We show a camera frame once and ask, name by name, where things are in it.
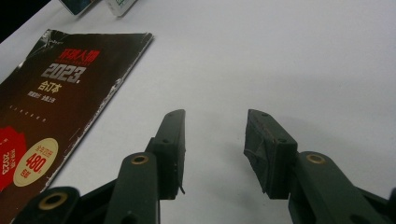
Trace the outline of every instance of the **book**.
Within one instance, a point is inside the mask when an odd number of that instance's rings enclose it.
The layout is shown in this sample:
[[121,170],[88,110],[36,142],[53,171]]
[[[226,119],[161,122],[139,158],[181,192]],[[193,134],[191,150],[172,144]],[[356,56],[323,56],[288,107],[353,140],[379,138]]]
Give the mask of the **book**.
[[60,0],[72,15],[80,15],[93,4],[95,0]]
[[48,187],[152,39],[48,30],[0,84],[1,224]]

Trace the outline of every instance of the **red label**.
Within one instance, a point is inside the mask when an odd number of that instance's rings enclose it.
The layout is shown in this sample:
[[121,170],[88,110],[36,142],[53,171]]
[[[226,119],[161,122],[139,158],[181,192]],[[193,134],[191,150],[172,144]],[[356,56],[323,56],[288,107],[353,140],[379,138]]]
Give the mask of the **red label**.
[[0,129],[0,191],[12,183],[15,169],[25,152],[23,133],[17,133],[9,126]]

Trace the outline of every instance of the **red circle sticker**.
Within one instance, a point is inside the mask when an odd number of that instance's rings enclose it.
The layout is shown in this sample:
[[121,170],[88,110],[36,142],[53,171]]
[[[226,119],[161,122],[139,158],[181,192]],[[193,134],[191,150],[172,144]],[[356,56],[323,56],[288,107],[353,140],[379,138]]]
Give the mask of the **red circle sticker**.
[[23,155],[14,173],[14,184],[25,187],[37,181],[45,174],[55,161],[58,153],[58,142],[53,138],[46,138]]
[[18,162],[26,152],[23,133],[8,126],[0,129],[0,191],[12,183]]

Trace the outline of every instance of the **book cover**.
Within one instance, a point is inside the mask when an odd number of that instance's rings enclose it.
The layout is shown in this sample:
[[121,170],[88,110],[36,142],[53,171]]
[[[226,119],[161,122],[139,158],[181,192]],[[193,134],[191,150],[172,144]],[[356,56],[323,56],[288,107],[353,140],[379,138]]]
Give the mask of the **book cover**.
[[67,10],[77,16],[84,12],[95,0],[60,0]]
[[152,34],[48,30],[0,84],[0,223],[45,189]]

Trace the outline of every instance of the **brass insert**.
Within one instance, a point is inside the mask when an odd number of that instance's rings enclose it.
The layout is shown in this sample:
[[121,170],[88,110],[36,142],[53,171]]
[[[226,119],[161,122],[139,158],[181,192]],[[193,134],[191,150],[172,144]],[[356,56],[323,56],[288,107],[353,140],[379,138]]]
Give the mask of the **brass insert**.
[[54,192],[51,195],[45,197],[38,204],[38,208],[41,210],[51,210],[59,205],[63,204],[67,200],[67,194],[64,192]]
[[323,164],[326,162],[326,160],[323,157],[317,154],[309,154],[306,156],[306,159],[316,164]]
[[132,159],[132,164],[141,165],[149,161],[147,156],[136,156]]

